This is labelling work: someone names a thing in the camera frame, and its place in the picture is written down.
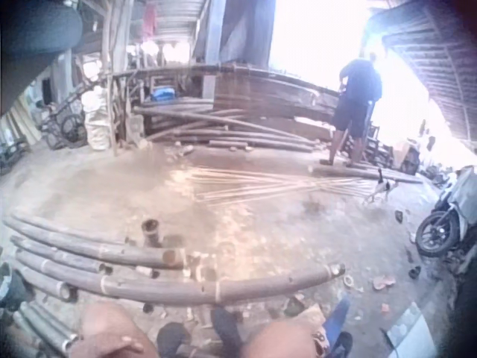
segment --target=workshop floor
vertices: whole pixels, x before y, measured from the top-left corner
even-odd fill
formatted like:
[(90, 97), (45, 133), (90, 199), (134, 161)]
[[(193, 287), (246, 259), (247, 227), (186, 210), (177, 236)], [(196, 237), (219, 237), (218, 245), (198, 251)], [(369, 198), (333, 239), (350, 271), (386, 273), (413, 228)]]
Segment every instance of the workshop floor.
[[(408, 276), (408, 270), (420, 264), (410, 233), (429, 214), (437, 197), (430, 186), (401, 184), (388, 203), (369, 205), (363, 205), (362, 198), (318, 191), (208, 205), (196, 200), (198, 193), (227, 187), (189, 180), (193, 168), (309, 176), (309, 166), (316, 166), (320, 155), (196, 148), (186, 157), (175, 158), (178, 150), (154, 146), (113, 157), (111, 152), (89, 148), (53, 152), (38, 145), (9, 175), (0, 178), (1, 214), (23, 209), (70, 227), (104, 231), (114, 237), (123, 233), (138, 245), (142, 221), (157, 218), (163, 234), (181, 235), (189, 250), (216, 259), (219, 276), (237, 280), (315, 263), (343, 262), (354, 279), (354, 289), (347, 289), (338, 279), (303, 291), (299, 298), (305, 305), (319, 303), (327, 315), (342, 295), (350, 295), (346, 329), (354, 337), (353, 357), (386, 357), (390, 348), (381, 329), (389, 329), (412, 301), (439, 340), (446, 326), (446, 290), (436, 280), (442, 273), (425, 270), (416, 281)], [(395, 210), (404, 213), (402, 224), (394, 218)], [(12, 254), (11, 232), (3, 226), (1, 232), (0, 245)], [(231, 244), (234, 259), (221, 262), (220, 250)], [(376, 292), (371, 280), (383, 274), (395, 277), (397, 283)], [(77, 328), (82, 306), (98, 299), (104, 298), (82, 292), (75, 305), (54, 298), (45, 304)], [(271, 319), (268, 311), (282, 312), (286, 301), (278, 297), (236, 308), (242, 310), (245, 326), (257, 325)], [(191, 315), (186, 308), (157, 307), (147, 315), (134, 304), (124, 304), (129, 304), (136, 323), (153, 340), (164, 323), (190, 320), (192, 328), (197, 315), (203, 314), (203, 310), (194, 309)], [(382, 312), (382, 304), (389, 306), (388, 313)]]

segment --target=person's hand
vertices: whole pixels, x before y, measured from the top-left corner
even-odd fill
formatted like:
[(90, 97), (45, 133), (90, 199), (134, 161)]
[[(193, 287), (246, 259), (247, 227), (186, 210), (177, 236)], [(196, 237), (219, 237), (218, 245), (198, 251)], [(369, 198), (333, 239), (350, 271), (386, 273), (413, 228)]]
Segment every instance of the person's hand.
[(142, 353), (144, 347), (129, 336), (102, 333), (74, 343), (69, 358), (103, 358), (123, 350)]

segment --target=black shorts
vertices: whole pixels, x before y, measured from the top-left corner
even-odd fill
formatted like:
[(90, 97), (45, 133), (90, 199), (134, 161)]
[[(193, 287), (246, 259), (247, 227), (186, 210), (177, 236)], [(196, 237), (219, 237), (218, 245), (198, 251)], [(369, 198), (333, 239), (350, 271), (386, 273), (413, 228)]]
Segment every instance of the black shorts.
[(354, 102), (341, 96), (333, 116), (333, 125), (337, 131), (344, 132), (351, 122), (350, 135), (352, 138), (362, 138), (366, 129), (367, 104)]

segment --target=corrugated roof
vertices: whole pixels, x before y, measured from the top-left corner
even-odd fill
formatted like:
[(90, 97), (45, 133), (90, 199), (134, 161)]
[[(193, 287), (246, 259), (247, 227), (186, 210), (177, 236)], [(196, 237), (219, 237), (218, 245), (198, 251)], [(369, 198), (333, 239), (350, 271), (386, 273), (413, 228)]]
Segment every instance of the corrugated roof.
[(192, 41), (208, 0), (148, 0), (156, 8), (156, 42)]
[(477, 48), (442, 1), (410, 1), (373, 16), (366, 35), (382, 35), (426, 86), (452, 135), (477, 142)]

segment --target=scooter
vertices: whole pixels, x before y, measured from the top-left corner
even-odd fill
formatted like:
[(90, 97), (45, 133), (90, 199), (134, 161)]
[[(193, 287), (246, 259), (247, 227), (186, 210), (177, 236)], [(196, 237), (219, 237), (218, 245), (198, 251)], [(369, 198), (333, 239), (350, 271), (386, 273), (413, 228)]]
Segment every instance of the scooter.
[(477, 174), (474, 167), (463, 169), (455, 185), (443, 191), (435, 210), (416, 232), (418, 252), (426, 257), (442, 257), (466, 239), (477, 225)]

